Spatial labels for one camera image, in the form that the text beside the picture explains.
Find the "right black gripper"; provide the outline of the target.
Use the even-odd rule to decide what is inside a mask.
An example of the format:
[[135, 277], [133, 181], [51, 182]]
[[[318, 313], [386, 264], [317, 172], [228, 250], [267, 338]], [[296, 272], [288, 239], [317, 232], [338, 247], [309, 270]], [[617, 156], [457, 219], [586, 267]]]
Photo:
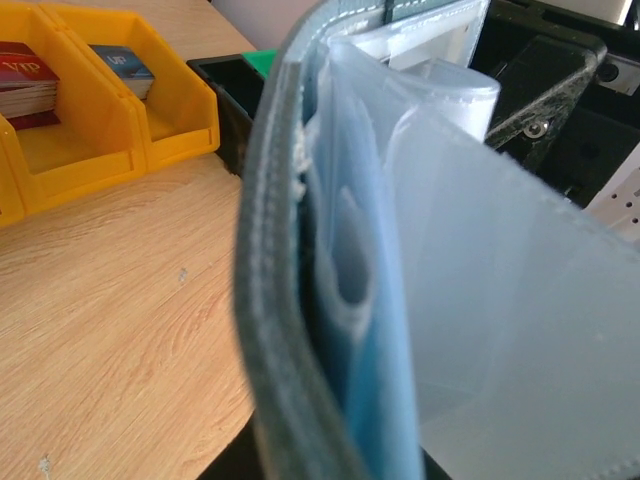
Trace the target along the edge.
[[539, 1], [493, 1], [473, 69], [502, 90], [486, 143], [586, 207], [639, 143], [639, 88], [596, 82], [608, 54], [639, 62], [639, 15], [630, 25]]

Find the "teal leather card holder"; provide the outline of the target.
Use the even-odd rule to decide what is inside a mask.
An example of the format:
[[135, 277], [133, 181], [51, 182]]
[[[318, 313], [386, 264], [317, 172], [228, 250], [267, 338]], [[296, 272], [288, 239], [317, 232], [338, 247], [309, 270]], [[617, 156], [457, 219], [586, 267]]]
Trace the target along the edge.
[[237, 331], [269, 479], [635, 479], [639, 252], [485, 142], [484, 1], [326, 1], [253, 123]]

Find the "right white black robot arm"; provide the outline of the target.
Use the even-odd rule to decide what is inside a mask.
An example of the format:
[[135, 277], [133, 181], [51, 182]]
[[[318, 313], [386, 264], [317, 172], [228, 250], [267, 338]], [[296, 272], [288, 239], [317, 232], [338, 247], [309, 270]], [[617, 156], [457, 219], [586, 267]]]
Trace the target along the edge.
[[639, 7], [619, 26], [493, 1], [471, 66], [501, 93], [488, 144], [639, 242]]

